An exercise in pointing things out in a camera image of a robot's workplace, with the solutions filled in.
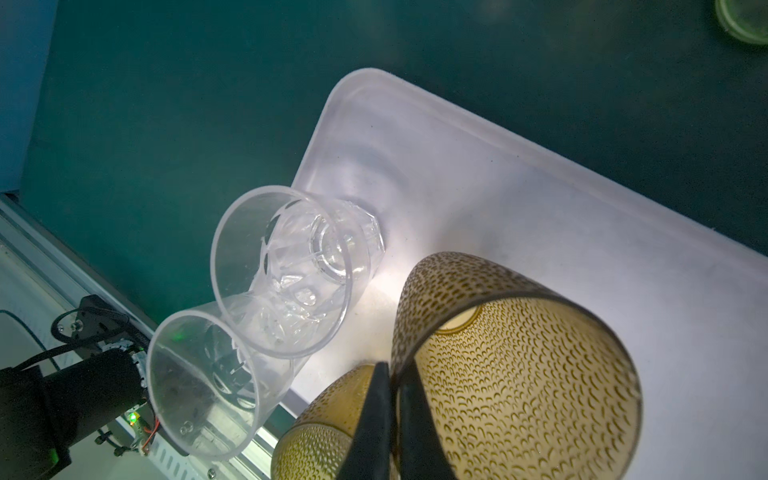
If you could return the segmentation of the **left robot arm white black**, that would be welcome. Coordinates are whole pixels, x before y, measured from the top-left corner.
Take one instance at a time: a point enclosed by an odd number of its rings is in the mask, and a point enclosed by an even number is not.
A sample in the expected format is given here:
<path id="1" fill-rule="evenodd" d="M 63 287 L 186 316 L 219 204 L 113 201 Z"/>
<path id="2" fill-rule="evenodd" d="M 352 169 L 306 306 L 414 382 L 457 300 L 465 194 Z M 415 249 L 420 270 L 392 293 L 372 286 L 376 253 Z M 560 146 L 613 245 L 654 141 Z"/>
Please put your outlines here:
<path id="1" fill-rule="evenodd" d="M 1 371 L 1 477 L 51 479 L 70 448 L 144 398 L 132 356 L 119 349 L 48 376 L 34 365 Z"/>

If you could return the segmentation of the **clear faceted glass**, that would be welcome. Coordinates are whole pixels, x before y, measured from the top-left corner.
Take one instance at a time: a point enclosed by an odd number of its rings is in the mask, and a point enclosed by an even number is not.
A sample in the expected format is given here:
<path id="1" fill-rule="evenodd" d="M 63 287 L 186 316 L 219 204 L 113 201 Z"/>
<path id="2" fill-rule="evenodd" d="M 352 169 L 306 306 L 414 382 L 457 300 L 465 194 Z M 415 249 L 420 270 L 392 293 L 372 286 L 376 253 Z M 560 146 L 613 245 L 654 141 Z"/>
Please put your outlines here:
<path id="1" fill-rule="evenodd" d="M 384 253 L 380 224 L 361 206 L 259 187 L 237 198 L 215 229 L 213 293 L 251 348 L 305 357 L 336 335 Z"/>
<path id="2" fill-rule="evenodd" d="M 213 461 L 250 444 L 306 363 L 254 350 L 214 302 L 167 317 L 147 354 L 148 391 L 161 427 L 184 452 Z"/>

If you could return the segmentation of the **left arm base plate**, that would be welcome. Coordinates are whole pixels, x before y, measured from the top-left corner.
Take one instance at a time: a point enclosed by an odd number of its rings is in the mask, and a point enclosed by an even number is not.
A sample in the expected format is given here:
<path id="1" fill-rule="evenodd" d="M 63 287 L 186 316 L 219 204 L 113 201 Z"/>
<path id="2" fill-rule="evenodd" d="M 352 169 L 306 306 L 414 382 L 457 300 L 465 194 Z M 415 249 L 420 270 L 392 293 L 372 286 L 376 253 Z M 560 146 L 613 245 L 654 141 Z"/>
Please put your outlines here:
<path id="1" fill-rule="evenodd" d="M 70 344 L 117 330 L 115 335 L 91 345 L 74 350 L 81 359 L 93 357 L 110 346 L 118 345 L 132 351 L 145 350 L 150 339 L 133 323 L 132 317 L 118 311 L 96 294 L 80 300 L 77 308 L 56 317 L 51 325 L 51 335 L 63 344 Z"/>

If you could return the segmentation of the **dark amber dimpled glass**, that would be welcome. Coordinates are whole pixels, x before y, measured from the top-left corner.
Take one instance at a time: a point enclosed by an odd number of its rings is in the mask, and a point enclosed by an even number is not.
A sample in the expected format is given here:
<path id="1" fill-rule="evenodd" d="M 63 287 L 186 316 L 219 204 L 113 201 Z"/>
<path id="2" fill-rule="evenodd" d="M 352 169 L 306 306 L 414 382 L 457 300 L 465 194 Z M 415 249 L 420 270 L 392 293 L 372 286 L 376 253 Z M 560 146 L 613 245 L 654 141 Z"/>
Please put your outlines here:
<path id="1" fill-rule="evenodd" d="M 643 405 L 629 352 L 596 315 L 489 260 L 440 252 L 397 306 L 392 389 L 418 368 L 455 479 L 619 479 Z"/>
<path id="2" fill-rule="evenodd" d="M 375 364 L 362 364 L 327 387 L 275 447 L 273 479 L 337 479 L 351 446 Z M 399 474 L 391 457 L 392 473 Z"/>

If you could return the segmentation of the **lilac plastic tray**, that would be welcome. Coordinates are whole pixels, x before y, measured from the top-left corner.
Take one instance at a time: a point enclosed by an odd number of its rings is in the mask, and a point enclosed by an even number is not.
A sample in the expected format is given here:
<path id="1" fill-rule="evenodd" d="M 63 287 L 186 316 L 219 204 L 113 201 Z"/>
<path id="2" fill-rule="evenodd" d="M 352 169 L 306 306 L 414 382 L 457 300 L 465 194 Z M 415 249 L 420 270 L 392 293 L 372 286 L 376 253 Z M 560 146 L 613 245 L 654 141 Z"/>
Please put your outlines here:
<path id="1" fill-rule="evenodd" d="M 409 272 L 441 251 L 517 271 L 587 308 L 627 347 L 644 400 L 631 479 L 767 475 L 767 260 L 379 69 L 330 92 L 293 187 L 350 200 L 384 258 L 295 378 L 298 412 L 390 356 Z"/>

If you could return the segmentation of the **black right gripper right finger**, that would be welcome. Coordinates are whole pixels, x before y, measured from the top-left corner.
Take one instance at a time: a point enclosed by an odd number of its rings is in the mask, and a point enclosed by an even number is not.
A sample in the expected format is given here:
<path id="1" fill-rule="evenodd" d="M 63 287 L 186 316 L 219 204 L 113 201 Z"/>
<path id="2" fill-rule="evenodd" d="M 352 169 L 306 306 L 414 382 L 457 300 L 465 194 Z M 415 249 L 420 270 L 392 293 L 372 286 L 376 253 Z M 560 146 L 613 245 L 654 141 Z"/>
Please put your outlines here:
<path id="1" fill-rule="evenodd" d="M 432 418 L 418 368 L 412 362 L 398 388 L 398 454 L 402 479 L 455 479 Z"/>

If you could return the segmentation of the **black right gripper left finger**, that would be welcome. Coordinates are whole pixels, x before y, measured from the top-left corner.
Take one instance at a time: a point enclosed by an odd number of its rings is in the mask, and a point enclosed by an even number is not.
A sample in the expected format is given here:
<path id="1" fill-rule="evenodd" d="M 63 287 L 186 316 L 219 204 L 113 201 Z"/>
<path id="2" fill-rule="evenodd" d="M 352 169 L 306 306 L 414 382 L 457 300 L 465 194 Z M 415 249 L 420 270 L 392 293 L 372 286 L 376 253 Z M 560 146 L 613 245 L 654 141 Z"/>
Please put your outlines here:
<path id="1" fill-rule="evenodd" d="M 362 412 L 337 479 L 389 479 L 393 397 L 389 366 L 375 364 Z"/>

